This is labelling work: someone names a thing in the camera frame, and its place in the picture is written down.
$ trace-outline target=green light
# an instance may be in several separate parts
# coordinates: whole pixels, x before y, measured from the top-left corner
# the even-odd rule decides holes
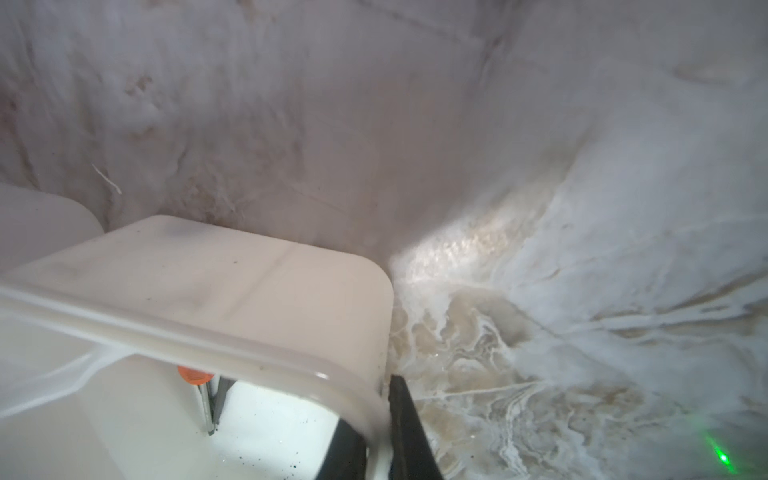
[[[723,466],[728,470],[728,473],[735,474],[736,469],[731,465],[730,458],[728,458],[728,455],[725,453],[725,451],[720,447],[720,445],[715,442],[715,439],[712,438],[711,435],[705,434],[704,439],[707,440],[707,443],[710,444],[710,448],[712,448],[713,453],[717,458],[720,459],[720,463],[723,464]]]

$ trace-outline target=black plastic piece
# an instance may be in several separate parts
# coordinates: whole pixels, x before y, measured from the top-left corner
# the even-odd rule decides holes
[[[389,480],[443,480],[408,385],[401,376],[393,375],[389,380],[389,413],[395,450]]]
[[[339,419],[316,480],[365,480],[366,450],[362,436]]]
[[[393,375],[389,382],[394,458],[389,480],[443,480],[413,405],[406,381]],[[364,480],[366,441],[342,419],[316,480]]]

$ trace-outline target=white plastic container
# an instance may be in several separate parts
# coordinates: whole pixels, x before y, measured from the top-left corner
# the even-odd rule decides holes
[[[312,478],[338,416],[386,475],[391,311],[368,260],[173,217],[17,266],[0,478]],[[175,365],[240,380],[215,435]]]

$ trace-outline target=white bin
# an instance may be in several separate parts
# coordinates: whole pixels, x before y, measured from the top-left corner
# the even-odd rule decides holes
[[[0,200],[0,478],[313,478],[339,416],[386,476],[375,264],[173,217],[100,235],[69,200]],[[239,379],[213,436],[176,365]]]

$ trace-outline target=orange tag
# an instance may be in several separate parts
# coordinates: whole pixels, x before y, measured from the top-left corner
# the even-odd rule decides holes
[[[179,375],[190,385],[203,385],[210,382],[214,377],[213,373],[205,373],[200,370],[188,369],[186,366],[179,366]]]

